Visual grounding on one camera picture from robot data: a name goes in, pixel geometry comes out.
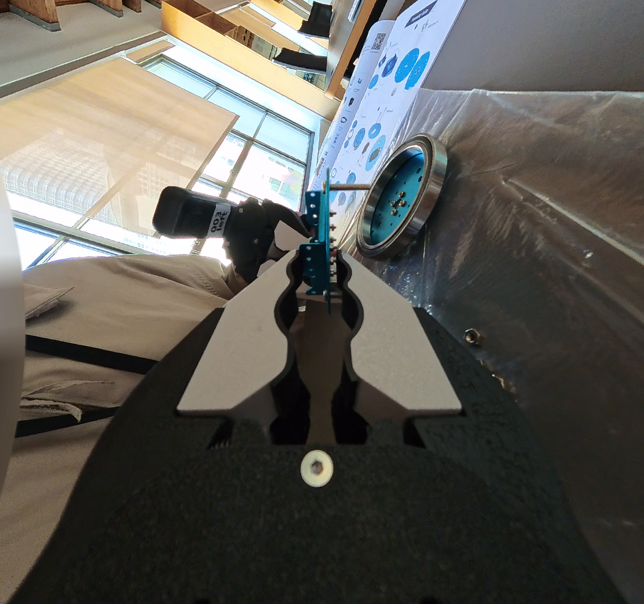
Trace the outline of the black office chair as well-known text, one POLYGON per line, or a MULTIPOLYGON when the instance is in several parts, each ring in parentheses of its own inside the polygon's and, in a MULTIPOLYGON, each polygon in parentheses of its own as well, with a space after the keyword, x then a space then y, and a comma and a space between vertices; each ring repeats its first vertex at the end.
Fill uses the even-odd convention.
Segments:
POLYGON ((271 61, 288 69, 300 70, 312 74, 326 74, 327 59, 310 53, 302 53, 287 48, 280 50, 271 61))
POLYGON ((314 1, 309 18, 303 21, 299 33, 307 37, 328 39, 330 37, 332 5, 314 1))

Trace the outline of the blue disc with square bracket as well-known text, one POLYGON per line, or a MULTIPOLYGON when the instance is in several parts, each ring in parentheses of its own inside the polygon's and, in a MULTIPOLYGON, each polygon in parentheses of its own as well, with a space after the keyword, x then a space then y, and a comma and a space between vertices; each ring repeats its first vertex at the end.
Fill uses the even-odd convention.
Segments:
POLYGON ((305 218, 313 230, 308 242, 300 244, 302 282, 308 286, 306 298, 322 300, 332 311, 332 238, 330 211, 330 170, 322 180, 321 188, 305 193, 305 218))

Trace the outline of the grey desk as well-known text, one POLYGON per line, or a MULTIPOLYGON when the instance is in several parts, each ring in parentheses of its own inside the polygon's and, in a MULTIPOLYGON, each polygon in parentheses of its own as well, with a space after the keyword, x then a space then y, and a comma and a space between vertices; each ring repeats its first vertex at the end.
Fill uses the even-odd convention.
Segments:
MULTIPOLYGON (((643 0, 468 0, 423 90, 643 93, 643 0)), ((604 571, 625 601, 642 603, 643 472, 561 465, 499 378, 427 311, 439 342, 521 409, 604 571)))

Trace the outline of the beige window blind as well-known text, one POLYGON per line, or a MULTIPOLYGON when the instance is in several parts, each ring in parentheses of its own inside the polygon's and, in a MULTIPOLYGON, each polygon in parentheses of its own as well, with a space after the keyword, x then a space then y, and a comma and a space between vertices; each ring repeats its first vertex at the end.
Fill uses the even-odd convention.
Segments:
POLYGON ((189 188, 238 116, 124 58, 1 103, 7 191, 152 235, 162 190, 189 188))

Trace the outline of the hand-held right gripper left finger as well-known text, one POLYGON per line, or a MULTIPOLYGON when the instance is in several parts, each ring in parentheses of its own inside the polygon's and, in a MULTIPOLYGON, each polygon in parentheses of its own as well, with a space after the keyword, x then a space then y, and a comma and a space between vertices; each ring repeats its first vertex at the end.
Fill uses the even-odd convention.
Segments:
POLYGON ((258 422, 278 444, 309 434, 309 393, 289 329, 302 282, 298 253, 287 253, 226 303, 176 407, 181 416, 258 422))

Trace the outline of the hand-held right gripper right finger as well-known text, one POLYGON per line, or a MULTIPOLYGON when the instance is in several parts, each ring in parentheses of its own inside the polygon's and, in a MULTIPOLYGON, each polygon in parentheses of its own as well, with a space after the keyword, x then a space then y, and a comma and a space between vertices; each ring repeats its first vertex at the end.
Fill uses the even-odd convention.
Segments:
POLYGON ((410 302, 347 254, 337 255, 341 317, 349 328, 340 385, 332 399, 338 444, 363 444, 376 424, 406 427, 451 417, 462 403, 410 302))

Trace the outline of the white instruction manual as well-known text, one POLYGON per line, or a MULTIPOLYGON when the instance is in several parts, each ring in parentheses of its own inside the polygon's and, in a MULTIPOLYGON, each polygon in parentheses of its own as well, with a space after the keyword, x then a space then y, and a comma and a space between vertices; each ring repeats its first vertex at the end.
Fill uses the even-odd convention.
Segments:
POLYGON ((308 190, 371 183, 466 0, 418 0, 370 29, 308 190))

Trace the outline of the clear plastic bag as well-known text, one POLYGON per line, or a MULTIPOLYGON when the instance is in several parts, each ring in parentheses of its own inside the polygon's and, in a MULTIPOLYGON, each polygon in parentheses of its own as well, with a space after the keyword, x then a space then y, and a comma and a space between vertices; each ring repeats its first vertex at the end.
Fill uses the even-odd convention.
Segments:
POLYGON ((643 472, 643 94, 422 91, 447 183, 399 255, 351 254, 461 343, 563 466, 643 472))

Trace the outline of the large side window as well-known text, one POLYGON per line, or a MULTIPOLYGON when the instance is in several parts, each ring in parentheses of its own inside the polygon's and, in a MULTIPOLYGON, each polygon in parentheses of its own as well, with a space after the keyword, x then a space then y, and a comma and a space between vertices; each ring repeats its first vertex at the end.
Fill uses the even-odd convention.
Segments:
MULTIPOLYGON (((211 74, 202 75, 155 53, 147 60, 135 54, 98 61, 82 68, 65 70, 61 75, 43 80, 21 93, 35 90, 49 81, 60 79, 101 63, 124 58, 138 67, 216 106, 238 116, 232 130, 222 141, 197 181, 186 188, 233 202, 249 197, 268 198, 298 209, 303 184, 309 174, 313 133, 298 125, 300 111, 277 101, 253 101, 255 88, 232 88, 232 80, 211 74)), ((16 96, 14 93, 5 99, 16 96)), ((203 254, 227 263, 222 240, 205 243, 190 238, 163 238, 158 232, 143 235, 94 217, 71 212, 45 202, 7 191, 23 269, 56 260, 112 254, 203 254)))

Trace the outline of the wood-edged office desk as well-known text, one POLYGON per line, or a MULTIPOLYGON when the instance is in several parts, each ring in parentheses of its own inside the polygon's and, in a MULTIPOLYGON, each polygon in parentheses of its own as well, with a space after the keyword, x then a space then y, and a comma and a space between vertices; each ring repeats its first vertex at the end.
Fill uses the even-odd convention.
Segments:
POLYGON ((345 73, 357 58, 369 27, 388 0, 335 0, 327 51, 325 95, 340 99, 345 73))

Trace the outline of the silver bearing ring blue base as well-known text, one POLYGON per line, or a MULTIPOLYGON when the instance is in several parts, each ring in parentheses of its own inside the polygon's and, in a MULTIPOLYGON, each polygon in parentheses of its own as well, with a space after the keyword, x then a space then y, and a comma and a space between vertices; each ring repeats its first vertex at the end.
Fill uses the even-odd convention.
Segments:
POLYGON ((417 134, 397 147, 379 167, 360 210, 360 254, 387 258, 400 253, 430 217, 446 171, 446 149, 429 135, 417 134))

